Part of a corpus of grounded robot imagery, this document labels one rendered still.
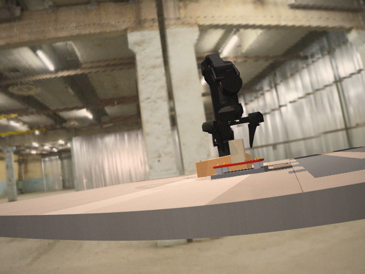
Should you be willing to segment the red board with square handle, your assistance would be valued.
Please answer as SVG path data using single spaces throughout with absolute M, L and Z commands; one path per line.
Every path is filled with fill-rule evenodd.
M 215 167 L 213 167 L 213 169 L 237 166 L 237 165 L 247 164 L 247 163 L 256 163 L 256 162 L 261 162 L 264 160 L 262 158 L 262 159 L 258 159 L 258 160 L 246 161 L 246 151 L 245 151 L 243 139 L 231 140 L 228 142 L 229 142 L 229 149 L 230 149 L 232 163 L 226 164 L 226 165 L 215 166 Z

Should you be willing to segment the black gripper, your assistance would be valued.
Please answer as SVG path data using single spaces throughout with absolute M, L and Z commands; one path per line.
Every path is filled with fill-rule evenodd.
M 226 107 L 226 106 L 233 105 L 234 101 L 238 102 L 238 99 L 230 98 L 230 99 L 220 101 L 221 109 L 223 108 L 223 106 Z M 239 120 L 239 121 L 236 121 L 236 120 Z M 224 148 L 224 143 L 223 143 L 223 139 L 222 139 L 222 134 L 221 134 L 221 131 L 219 131 L 219 128 L 249 122 L 249 124 L 248 124 L 249 143 L 250 143 L 250 148 L 252 148 L 256 128 L 257 128 L 257 126 L 259 126 L 259 123 L 264 122 L 263 115 L 261 112 L 250 113 L 250 114 L 248 114 L 247 117 L 239 116 L 239 117 L 237 117 L 236 120 L 235 121 L 225 121 L 223 123 L 213 120 L 213 121 L 203 122 L 203 124 L 202 124 L 203 132 L 208 132 L 209 134 L 212 134 L 216 138 L 223 153 L 225 152 L 225 148 Z

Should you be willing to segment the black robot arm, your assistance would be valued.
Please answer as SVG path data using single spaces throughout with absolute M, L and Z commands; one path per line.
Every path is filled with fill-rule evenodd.
M 234 101 L 233 105 L 223 106 L 222 109 L 220 107 L 220 101 L 238 98 L 237 93 L 242 87 L 240 72 L 235 65 L 231 61 L 223 61 L 217 53 L 210 54 L 201 63 L 201 73 L 211 91 L 215 121 L 221 123 L 234 121 L 242 116 L 243 107 L 237 101 Z M 222 152 L 216 138 L 212 135 L 213 146 L 218 147 L 219 157 L 231 155 L 228 141 L 234 140 L 234 132 L 230 126 L 219 128 L 219 131 L 222 134 L 225 152 Z

